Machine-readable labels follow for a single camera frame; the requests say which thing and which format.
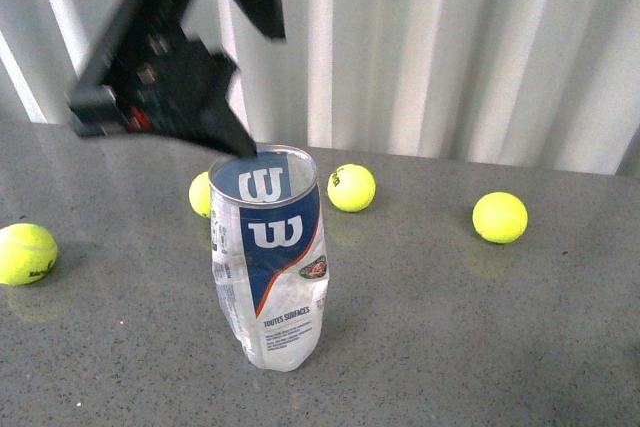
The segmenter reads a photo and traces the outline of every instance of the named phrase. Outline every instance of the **blue label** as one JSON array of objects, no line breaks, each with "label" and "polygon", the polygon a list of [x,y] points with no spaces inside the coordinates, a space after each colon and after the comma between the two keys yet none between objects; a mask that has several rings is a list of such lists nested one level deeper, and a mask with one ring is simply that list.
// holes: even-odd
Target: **blue label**
[{"label": "blue label", "polygon": [[272,281],[311,247],[320,217],[316,186],[293,204],[275,209],[240,208],[240,225],[256,317]]},{"label": "blue label", "polygon": [[220,168],[213,184],[223,194],[246,202],[276,202],[291,197],[286,153],[263,152]]}]

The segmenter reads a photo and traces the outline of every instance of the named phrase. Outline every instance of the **white corrugated wall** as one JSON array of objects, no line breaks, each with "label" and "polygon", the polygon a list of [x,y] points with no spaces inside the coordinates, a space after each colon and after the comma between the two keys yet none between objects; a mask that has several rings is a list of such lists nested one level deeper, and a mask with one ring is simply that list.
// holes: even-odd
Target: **white corrugated wall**
[{"label": "white corrugated wall", "polygon": [[[0,0],[0,120],[67,121],[117,1]],[[240,65],[259,141],[640,176],[640,0],[283,4],[286,43],[230,0],[185,22]]]}]

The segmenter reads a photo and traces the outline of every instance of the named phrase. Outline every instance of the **robotic arm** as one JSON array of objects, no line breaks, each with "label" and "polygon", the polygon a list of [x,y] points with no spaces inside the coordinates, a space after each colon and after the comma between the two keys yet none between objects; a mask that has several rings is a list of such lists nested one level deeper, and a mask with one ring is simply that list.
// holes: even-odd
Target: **robotic arm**
[{"label": "robotic arm", "polygon": [[[67,94],[78,135],[156,134],[255,155],[226,101],[236,65],[182,31],[189,1],[121,1]],[[235,1],[266,37],[285,37],[281,0]]]}]

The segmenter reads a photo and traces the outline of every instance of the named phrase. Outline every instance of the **container rim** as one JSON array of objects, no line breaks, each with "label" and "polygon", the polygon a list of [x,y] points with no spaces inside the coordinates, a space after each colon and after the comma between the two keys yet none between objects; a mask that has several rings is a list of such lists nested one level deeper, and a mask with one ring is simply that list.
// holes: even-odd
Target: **container rim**
[{"label": "container rim", "polygon": [[290,147],[288,145],[279,145],[279,144],[258,144],[256,150],[258,154],[263,152],[276,152],[276,153],[295,155],[296,157],[304,160],[311,167],[311,171],[313,174],[313,177],[309,182],[309,185],[298,195],[293,195],[287,199],[277,200],[275,202],[251,202],[247,200],[237,199],[228,194],[225,194],[220,189],[218,189],[215,185],[213,185],[213,178],[224,165],[226,165],[229,162],[234,162],[238,160],[238,157],[233,157],[231,159],[220,158],[220,159],[216,159],[216,161],[214,161],[214,163],[209,168],[209,185],[211,186],[212,197],[216,196],[218,198],[221,198],[236,207],[264,210],[264,209],[273,209],[276,207],[284,207],[285,205],[292,204],[297,200],[305,197],[307,194],[309,194],[309,192],[311,192],[313,189],[316,188],[318,184],[318,168],[313,158],[304,150],[298,149],[296,147]]}]

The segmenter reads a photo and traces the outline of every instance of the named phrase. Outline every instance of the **tennis ball can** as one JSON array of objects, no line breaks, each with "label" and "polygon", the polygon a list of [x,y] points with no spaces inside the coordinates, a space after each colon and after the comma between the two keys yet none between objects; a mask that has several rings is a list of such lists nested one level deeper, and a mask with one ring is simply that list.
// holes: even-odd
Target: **tennis ball can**
[{"label": "tennis ball can", "polygon": [[316,165],[260,145],[214,163],[209,181],[220,307],[256,367],[294,370],[318,343],[329,283]]}]

